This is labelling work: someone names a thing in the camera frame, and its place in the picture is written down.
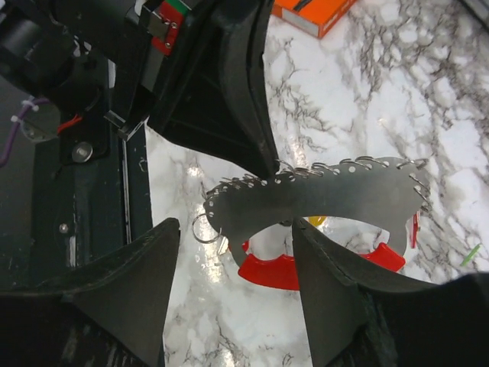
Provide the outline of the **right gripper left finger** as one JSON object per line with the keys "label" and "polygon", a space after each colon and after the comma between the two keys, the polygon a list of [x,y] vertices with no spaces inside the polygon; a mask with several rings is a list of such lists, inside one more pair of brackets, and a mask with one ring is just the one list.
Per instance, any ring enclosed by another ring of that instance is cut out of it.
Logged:
{"label": "right gripper left finger", "polygon": [[1,292],[3,366],[162,366],[180,246],[168,218],[115,252]]}

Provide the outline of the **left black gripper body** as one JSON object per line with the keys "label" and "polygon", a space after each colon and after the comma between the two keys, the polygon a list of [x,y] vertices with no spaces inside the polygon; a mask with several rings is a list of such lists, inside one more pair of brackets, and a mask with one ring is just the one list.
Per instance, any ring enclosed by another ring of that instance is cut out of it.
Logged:
{"label": "left black gripper body", "polygon": [[61,164],[75,147],[108,153],[108,134],[128,140],[148,119],[174,144],[211,154],[211,129],[172,118],[177,78],[211,1],[7,1],[1,8],[1,74],[60,111]]}

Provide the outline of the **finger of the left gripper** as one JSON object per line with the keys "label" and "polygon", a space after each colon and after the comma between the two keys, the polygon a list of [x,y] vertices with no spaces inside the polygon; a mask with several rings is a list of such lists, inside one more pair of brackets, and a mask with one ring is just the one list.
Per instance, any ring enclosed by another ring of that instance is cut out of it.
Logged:
{"label": "finger of the left gripper", "polygon": [[259,176],[278,170],[264,82],[271,1],[187,1],[147,124],[168,141]]}

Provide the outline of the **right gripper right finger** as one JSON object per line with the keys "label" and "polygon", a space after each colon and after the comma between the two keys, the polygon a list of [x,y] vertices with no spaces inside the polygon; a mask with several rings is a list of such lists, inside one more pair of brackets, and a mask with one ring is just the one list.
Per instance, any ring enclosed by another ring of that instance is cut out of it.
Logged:
{"label": "right gripper right finger", "polygon": [[307,221],[292,226],[315,366],[486,366],[488,276],[444,284],[382,268]]}

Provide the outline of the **metal key organizer red handle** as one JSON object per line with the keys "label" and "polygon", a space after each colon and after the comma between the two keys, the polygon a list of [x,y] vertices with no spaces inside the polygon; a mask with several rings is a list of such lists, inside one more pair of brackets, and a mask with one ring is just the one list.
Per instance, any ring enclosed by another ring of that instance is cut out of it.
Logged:
{"label": "metal key organizer red handle", "polygon": [[207,193],[202,217],[216,239],[226,238],[238,275],[253,284],[299,290],[295,259],[262,260],[249,253],[252,236],[279,222],[326,216],[368,223],[389,237],[363,257],[397,272],[410,248],[410,220],[427,211],[429,182],[425,159],[346,158],[336,165],[285,168],[262,180],[250,174],[224,178]]}

